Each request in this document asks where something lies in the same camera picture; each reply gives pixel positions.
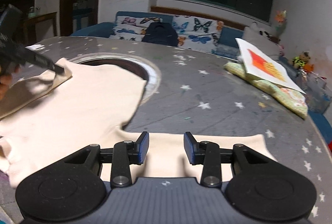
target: black handheld tool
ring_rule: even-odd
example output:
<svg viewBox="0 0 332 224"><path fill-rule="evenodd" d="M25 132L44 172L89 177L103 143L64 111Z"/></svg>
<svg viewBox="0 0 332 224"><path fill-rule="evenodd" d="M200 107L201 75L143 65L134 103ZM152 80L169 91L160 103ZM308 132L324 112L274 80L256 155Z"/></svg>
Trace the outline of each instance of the black handheld tool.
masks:
<svg viewBox="0 0 332 224"><path fill-rule="evenodd" d="M91 144L28 176L16 189L21 224L310 224L313 183L243 144L221 149L186 132L189 162L203 165L200 183L192 177L132 183L129 166L143 164L148 147L147 132L114 148ZM112 163L110 183L100 179L103 163ZM228 184L221 163L231 164Z"/></svg>
<svg viewBox="0 0 332 224"><path fill-rule="evenodd" d="M21 15L22 12L18 8L9 5L0 17L0 75L11 74L18 65L25 65L26 62L63 74L64 68L54 64L51 59L12 40Z"/></svg>

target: ribbed gray plastic surface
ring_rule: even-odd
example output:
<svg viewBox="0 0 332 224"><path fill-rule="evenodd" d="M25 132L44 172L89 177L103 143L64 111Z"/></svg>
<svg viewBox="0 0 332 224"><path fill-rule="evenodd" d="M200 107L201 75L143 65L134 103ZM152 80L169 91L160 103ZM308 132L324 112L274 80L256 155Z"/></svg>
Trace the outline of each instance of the ribbed gray plastic surface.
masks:
<svg viewBox="0 0 332 224"><path fill-rule="evenodd" d="M106 202L80 224L258 224L235 211L219 189L195 178L138 178L111 191ZM309 223L301 220L296 224Z"/></svg>

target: orange butterfly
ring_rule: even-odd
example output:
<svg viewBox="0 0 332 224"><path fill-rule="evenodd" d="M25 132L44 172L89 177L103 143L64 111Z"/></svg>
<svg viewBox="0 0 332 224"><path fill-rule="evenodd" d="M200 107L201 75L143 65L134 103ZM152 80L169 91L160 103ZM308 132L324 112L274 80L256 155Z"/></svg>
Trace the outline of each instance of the orange butterfly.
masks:
<svg viewBox="0 0 332 224"><path fill-rule="evenodd" d="M221 31L224 26L224 23L222 21L217 21L217 31Z"/></svg>
<svg viewBox="0 0 332 224"><path fill-rule="evenodd" d="M179 46L182 46L185 43L186 38L185 37L178 37Z"/></svg>

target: table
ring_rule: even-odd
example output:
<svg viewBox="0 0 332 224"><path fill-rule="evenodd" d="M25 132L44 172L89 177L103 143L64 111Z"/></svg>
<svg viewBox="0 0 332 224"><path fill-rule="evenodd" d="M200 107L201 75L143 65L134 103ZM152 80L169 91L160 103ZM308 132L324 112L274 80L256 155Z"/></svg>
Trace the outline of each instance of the table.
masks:
<svg viewBox="0 0 332 224"><path fill-rule="evenodd" d="M332 223L332 159L312 120L302 120L275 100L266 99L262 91L227 73L223 69L227 59L157 44L94 37L54 37L40 44L45 45L41 52L53 60L62 57L71 60L98 52L132 54L150 60L161 71L158 93L139 106L126 131L175 134L191 131L216 136L264 134L268 150L281 164L315 184L317 202L310 220L314 224ZM180 55L185 64L177 62ZM42 72L36 66L27 66L15 80ZM183 85L191 89L183 90ZM199 107L201 102L209 103L210 108ZM14 190L8 182L1 184L2 207L18 222L21 216Z"/></svg>
<svg viewBox="0 0 332 224"><path fill-rule="evenodd" d="M29 26L35 26L37 23L47 21L47 20L52 20L52 22L53 22L53 34L54 34L54 36L58 35L57 29L56 29L56 12L43 14L43 15L38 15L38 16L26 19L22 23L25 44L29 44L28 27Z"/></svg>

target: metal screw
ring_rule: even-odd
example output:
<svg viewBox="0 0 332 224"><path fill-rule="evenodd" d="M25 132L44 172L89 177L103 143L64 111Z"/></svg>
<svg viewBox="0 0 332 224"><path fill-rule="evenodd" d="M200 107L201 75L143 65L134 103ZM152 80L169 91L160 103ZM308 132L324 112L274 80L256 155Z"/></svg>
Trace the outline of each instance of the metal screw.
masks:
<svg viewBox="0 0 332 224"><path fill-rule="evenodd" d="M203 182L207 185L216 185L220 183L220 180L215 176L207 176L204 178Z"/></svg>
<svg viewBox="0 0 332 224"><path fill-rule="evenodd" d="M129 182L129 179L125 176L117 176L113 179L113 182L117 185L124 185L127 184Z"/></svg>

